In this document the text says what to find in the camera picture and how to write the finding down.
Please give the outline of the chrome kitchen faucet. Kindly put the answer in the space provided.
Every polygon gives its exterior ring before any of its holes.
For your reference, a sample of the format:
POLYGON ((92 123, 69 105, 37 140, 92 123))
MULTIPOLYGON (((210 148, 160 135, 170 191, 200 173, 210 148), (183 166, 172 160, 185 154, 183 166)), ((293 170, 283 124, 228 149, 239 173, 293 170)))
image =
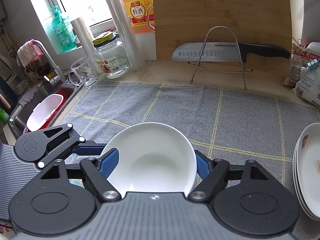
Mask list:
MULTIPOLYGON (((44 45, 38 41, 35 40, 34 44, 38 45, 40 50, 43 52, 43 55, 41 57, 44 56, 44 58, 47 60, 47 63, 50 65, 50 67, 52 68, 53 72, 55 73, 54 77, 49 78, 47 75, 45 75, 45 79, 51 83, 52 85, 58 85, 60 83, 65 83, 67 82, 67 77, 65 74, 63 74, 61 68, 54 62, 53 58, 50 56, 50 54, 48 53, 48 51, 46 50, 46 48, 44 47, 44 45)), ((17 64, 21 64, 19 58, 17 57, 17 64)))

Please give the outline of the white bowl pink flowers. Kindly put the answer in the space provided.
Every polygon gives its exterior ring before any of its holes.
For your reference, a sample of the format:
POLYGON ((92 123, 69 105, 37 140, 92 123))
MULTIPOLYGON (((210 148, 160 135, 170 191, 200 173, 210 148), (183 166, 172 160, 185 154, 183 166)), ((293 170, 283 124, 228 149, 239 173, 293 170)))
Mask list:
POLYGON ((116 148, 119 161, 107 179, 123 197, 128 192, 183 192, 197 174, 195 151, 177 129, 157 122, 130 126, 116 134, 102 155, 116 148))

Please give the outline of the oval white floral dish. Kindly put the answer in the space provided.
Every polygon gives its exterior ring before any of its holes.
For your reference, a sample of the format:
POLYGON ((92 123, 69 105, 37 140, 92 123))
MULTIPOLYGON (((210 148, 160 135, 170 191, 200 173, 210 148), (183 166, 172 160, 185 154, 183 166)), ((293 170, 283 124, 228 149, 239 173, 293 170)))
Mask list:
POLYGON ((311 213, 311 211, 309 210, 309 208, 306 206, 304 200, 303 200, 303 196, 302 193, 300 191, 300 186, 298 183, 298 173, 297 173, 297 149, 298 149, 298 142, 296 143, 295 146, 295 150, 293 153, 293 163, 292 163, 292 172, 293 172, 293 183, 294 183, 294 187, 295 187, 295 191, 296 191, 296 195, 297 195, 297 199, 299 201, 299 204, 302 208, 302 210, 304 211, 304 213, 312 220, 319 222, 319 218, 316 217, 315 215, 313 215, 311 213))

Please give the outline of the bamboo cutting board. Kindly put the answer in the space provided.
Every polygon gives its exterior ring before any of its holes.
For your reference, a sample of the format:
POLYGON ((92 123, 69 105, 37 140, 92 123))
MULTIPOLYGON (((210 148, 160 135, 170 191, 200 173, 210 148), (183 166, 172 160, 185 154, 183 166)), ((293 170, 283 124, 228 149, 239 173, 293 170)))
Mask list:
POLYGON ((153 0, 156 56, 187 42, 245 42, 292 49, 289 0, 153 0))

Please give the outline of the glass jar green lid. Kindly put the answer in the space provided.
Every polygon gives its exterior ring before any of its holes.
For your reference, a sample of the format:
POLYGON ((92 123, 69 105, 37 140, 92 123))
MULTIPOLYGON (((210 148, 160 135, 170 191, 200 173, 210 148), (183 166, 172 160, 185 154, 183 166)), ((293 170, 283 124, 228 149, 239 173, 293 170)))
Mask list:
POLYGON ((93 40, 94 60, 109 79, 124 75, 130 68, 123 44, 112 31, 107 31, 93 40))

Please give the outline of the clear plastic wrap roll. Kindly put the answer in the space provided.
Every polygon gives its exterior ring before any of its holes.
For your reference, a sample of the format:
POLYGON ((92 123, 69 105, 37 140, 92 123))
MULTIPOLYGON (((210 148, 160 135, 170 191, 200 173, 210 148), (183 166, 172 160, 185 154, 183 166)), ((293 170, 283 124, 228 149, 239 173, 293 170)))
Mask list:
POLYGON ((89 28, 89 26, 85 23, 85 21, 81 18, 78 17, 74 20, 71 21, 71 24, 73 26, 73 29, 80 40, 80 43, 89 58, 89 61, 93 67, 93 69, 97 72, 98 75, 102 74, 103 71, 97 64, 97 62, 94 59, 94 52, 95 48, 93 46, 93 39, 94 36, 89 28))

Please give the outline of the white plastic food bag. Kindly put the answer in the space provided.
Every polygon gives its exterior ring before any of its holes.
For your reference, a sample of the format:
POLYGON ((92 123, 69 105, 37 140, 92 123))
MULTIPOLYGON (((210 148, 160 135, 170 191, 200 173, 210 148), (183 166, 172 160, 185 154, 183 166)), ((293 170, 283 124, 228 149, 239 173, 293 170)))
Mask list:
POLYGON ((319 59, 310 61, 300 71, 300 80, 291 92, 319 108, 320 105, 319 59))

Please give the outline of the red and white sink basin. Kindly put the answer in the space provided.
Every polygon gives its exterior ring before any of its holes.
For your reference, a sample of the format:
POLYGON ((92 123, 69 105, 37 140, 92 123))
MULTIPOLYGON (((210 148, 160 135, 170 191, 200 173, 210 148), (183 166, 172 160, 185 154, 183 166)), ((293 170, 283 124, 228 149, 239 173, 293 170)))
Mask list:
POLYGON ((72 93, 72 88, 62 87, 53 94, 47 96, 33 109, 23 133, 35 132, 47 128, 53 117, 66 103, 72 93))

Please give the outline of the clear glass mug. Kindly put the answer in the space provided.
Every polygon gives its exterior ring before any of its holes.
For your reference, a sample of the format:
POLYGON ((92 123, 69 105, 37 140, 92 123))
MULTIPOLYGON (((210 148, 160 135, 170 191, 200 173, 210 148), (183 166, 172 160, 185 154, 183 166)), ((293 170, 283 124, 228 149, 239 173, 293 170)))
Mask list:
POLYGON ((76 86, 92 87, 98 80, 88 57, 82 57, 75 61, 68 72, 69 81, 76 86))

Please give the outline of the tall plastic cup stack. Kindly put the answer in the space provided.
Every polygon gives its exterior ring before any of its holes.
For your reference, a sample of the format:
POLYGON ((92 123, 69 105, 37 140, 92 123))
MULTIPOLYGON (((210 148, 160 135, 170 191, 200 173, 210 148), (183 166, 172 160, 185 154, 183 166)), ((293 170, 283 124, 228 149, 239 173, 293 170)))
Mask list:
POLYGON ((144 60, 138 48, 137 39, 133 33, 129 16, 127 15, 123 0, 106 0, 114 25, 123 43, 125 53, 133 71, 144 68, 144 60))

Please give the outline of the blue grey checked towel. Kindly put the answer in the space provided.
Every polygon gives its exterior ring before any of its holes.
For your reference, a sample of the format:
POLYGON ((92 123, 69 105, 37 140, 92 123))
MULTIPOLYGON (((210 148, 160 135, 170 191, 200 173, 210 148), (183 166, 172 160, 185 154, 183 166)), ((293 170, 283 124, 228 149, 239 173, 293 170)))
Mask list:
POLYGON ((195 85, 100 81, 64 118, 88 140, 108 142, 141 122, 181 131, 196 150, 231 164, 258 161, 287 189, 300 134, 319 122, 315 107, 249 92, 195 85))

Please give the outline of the pink cloth on faucet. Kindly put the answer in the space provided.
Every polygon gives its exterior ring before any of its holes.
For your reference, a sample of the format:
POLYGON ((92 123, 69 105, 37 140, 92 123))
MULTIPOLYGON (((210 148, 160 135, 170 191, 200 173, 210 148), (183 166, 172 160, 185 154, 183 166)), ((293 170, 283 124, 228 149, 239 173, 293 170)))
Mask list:
POLYGON ((34 44, 35 40, 25 42, 17 51, 17 56, 23 67, 28 66, 30 63, 35 62, 41 58, 43 52, 39 46, 34 44))

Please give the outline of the orange cooking wine jug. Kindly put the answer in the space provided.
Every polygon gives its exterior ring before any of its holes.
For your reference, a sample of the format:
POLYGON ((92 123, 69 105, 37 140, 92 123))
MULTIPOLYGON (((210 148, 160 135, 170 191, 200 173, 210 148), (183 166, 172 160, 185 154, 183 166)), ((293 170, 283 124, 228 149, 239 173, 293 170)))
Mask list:
POLYGON ((150 27, 151 24, 154 24, 153 7, 151 7, 149 13, 147 13, 147 9, 153 4, 153 0, 123 0, 123 2, 135 34, 155 31, 150 27))

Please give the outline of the black handled kitchen knife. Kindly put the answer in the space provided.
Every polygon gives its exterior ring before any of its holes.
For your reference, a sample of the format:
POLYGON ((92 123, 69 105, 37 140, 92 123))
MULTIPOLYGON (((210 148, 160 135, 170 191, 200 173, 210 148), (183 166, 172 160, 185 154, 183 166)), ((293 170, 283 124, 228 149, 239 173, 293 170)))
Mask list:
POLYGON ((282 47, 269 44, 245 42, 190 42, 178 46, 173 54, 173 61, 203 62, 246 62, 248 54, 262 57, 281 57, 289 59, 291 53, 282 47))

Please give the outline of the green soap pump bottle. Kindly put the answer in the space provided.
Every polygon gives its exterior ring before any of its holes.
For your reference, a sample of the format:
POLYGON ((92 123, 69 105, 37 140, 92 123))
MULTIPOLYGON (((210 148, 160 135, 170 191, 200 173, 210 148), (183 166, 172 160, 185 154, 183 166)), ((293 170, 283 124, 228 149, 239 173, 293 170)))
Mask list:
POLYGON ((69 16, 59 10, 56 5, 50 9, 53 11, 52 28, 60 41, 63 51, 70 51, 76 48, 75 35, 69 16))

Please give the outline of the white floral plate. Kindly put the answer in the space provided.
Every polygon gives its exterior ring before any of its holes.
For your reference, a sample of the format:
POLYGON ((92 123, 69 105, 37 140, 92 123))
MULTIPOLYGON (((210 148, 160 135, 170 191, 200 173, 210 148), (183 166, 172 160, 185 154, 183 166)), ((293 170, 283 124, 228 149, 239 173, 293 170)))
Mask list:
POLYGON ((297 179, 306 207, 319 218, 319 123, 301 133, 297 146, 297 179))

